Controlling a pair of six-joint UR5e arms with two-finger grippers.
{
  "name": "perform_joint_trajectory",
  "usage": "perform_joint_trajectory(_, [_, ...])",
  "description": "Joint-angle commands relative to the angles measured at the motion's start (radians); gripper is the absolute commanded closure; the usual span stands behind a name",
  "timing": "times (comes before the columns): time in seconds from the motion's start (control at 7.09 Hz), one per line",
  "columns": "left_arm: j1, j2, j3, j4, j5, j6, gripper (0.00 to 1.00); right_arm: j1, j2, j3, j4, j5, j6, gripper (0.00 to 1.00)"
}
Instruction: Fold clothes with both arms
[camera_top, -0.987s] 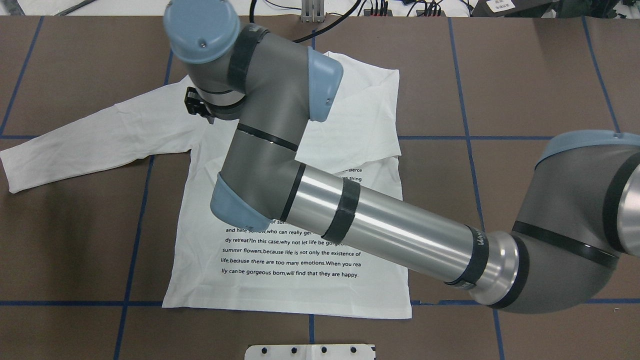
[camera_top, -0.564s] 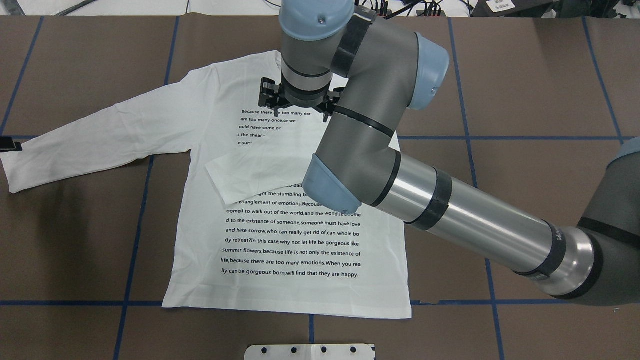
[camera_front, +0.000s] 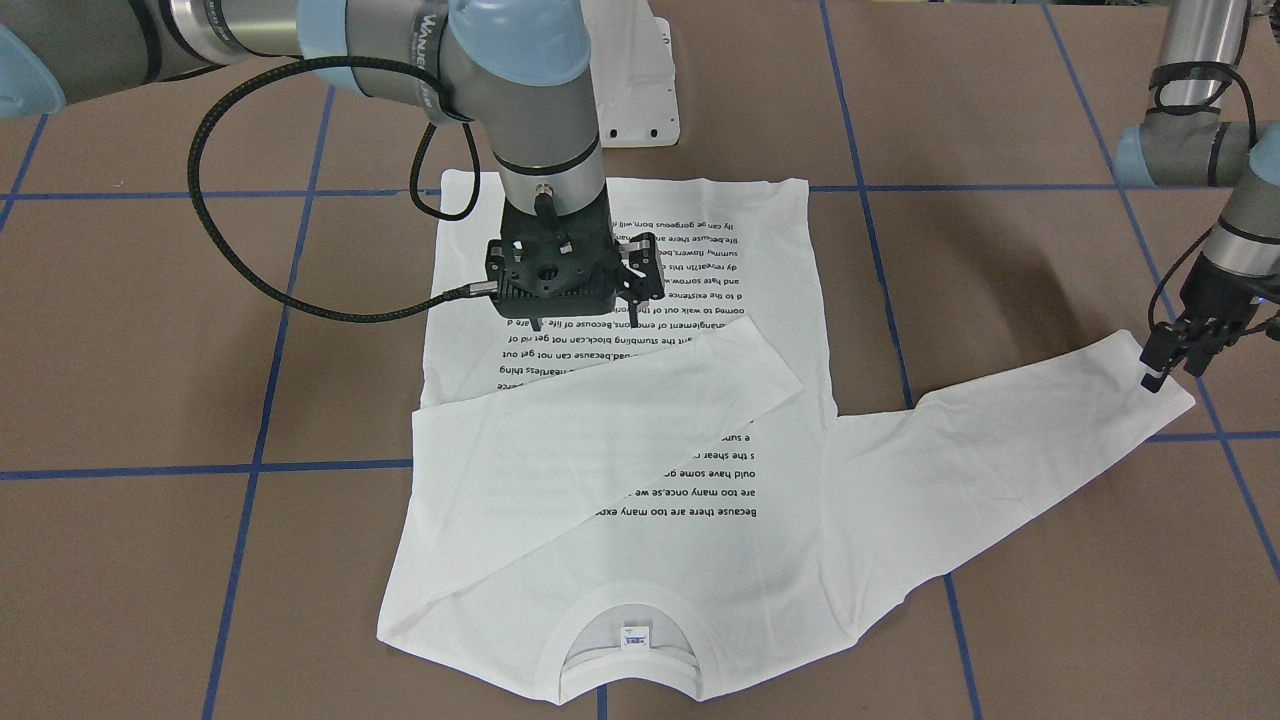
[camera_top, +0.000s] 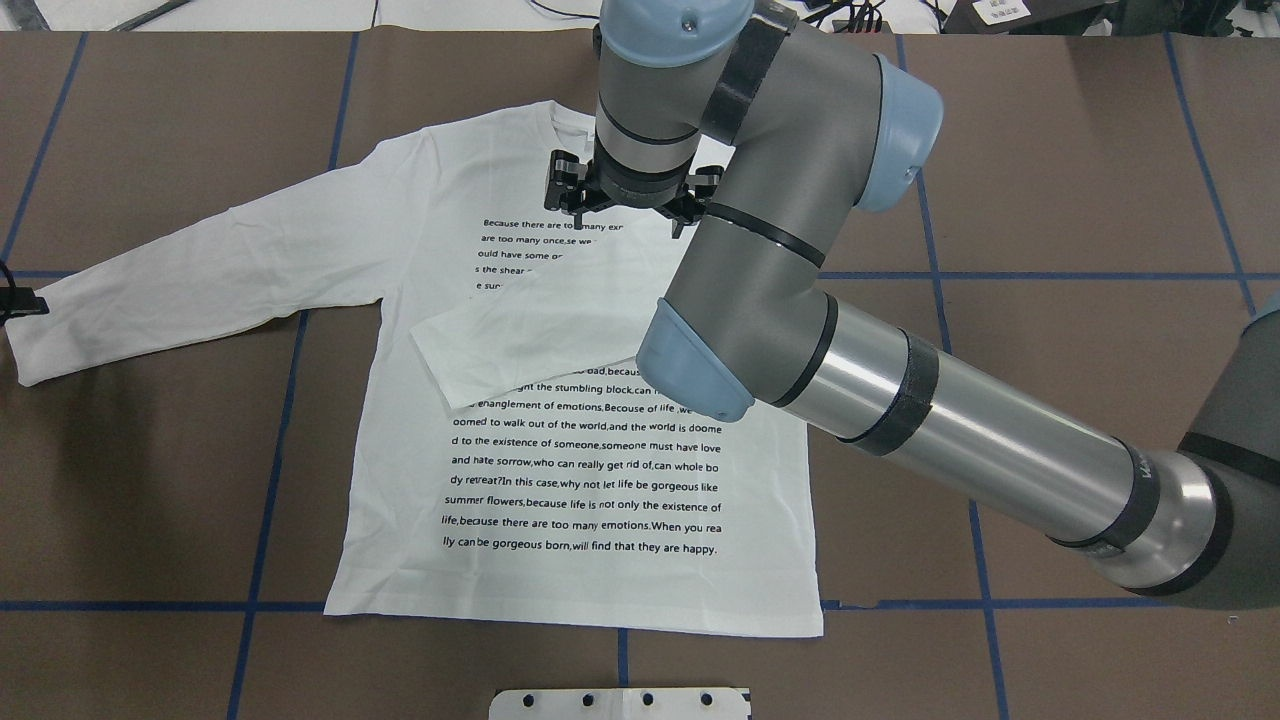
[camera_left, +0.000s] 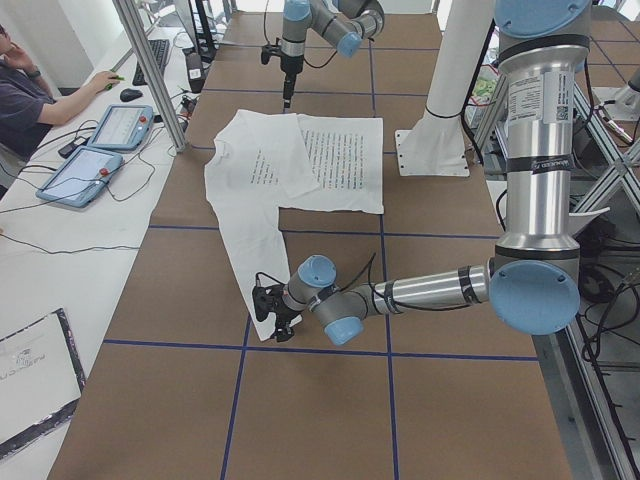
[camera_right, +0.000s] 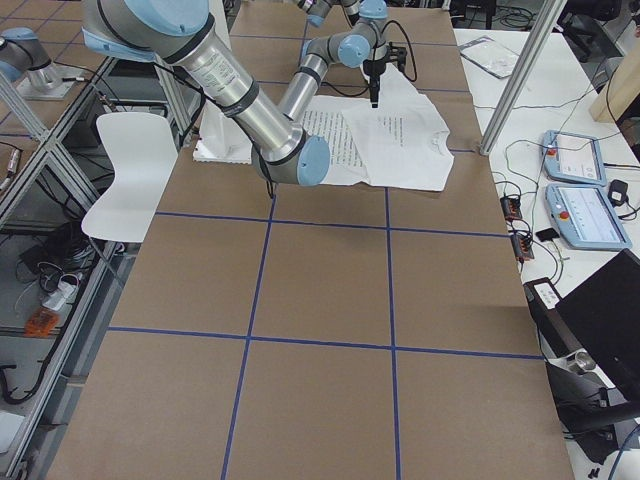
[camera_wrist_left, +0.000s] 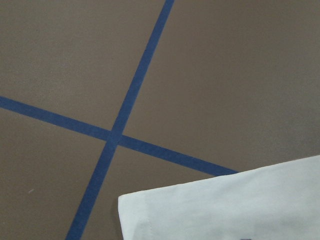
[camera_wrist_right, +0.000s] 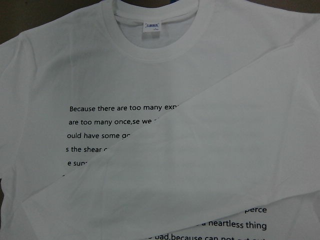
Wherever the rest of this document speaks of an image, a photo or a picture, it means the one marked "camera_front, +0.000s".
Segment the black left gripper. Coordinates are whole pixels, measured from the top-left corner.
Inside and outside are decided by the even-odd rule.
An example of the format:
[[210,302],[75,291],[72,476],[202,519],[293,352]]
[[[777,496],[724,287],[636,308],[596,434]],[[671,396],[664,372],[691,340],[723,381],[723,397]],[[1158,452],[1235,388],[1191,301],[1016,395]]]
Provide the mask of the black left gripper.
[[1279,278],[1238,275],[1198,256],[1180,291],[1184,304],[1174,323],[1153,323],[1140,351],[1147,366],[1140,386],[1158,393],[1180,364],[1194,377],[1203,375],[1213,357],[1239,338],[1263,332],[1277,338],[1277,316],[1249,328],[1260,302],[1277,301]]

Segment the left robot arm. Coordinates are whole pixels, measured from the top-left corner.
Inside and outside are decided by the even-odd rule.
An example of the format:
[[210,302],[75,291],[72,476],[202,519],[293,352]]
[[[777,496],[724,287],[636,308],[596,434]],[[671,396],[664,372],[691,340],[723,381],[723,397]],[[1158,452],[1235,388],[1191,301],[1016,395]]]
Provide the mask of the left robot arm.
[[1257,119],[1239,64],[1248,1],[1175,1],[1146,118],[1117,142],[1114,169],[1132,187],[1225,187],[1219,219],[1189,247],[1181,314],[1152,322],[1140,352],[1142,380],[1157,392],[1183,366],[1202,375],[1212,359],[1248,334],[1277,337],[1277,320],[1257,322],[1277,301],[1279,128]]

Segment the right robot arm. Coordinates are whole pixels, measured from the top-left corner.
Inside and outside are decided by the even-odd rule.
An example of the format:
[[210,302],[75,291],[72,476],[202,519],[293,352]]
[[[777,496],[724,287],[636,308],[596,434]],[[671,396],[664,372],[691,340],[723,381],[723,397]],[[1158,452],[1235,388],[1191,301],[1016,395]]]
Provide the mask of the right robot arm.
[[[247,79],[200,122],[187,160],[191,202],[225,260],[256,290],[294,310],[347,323],[412,316],[486,297],[535,331],[547,318],[599,316],[617,304],[637,327],[666,295],[657,240],[614,237],[579,1],[5,1],[3,117],[63,108],[175,82],[255,56],[282,65]],[[270,286],[218,229],[204,197],[204,150],[218,122],[252,92],[312,73],[366,97],[420,108],[428,128],[413,155],[410,197],[439,222],[471,214],[428,205],[419,178],[440,126],[460,126],[472,161],[483,124],[499,169],[500,228],[484,281],[390,313],[339,313]]]

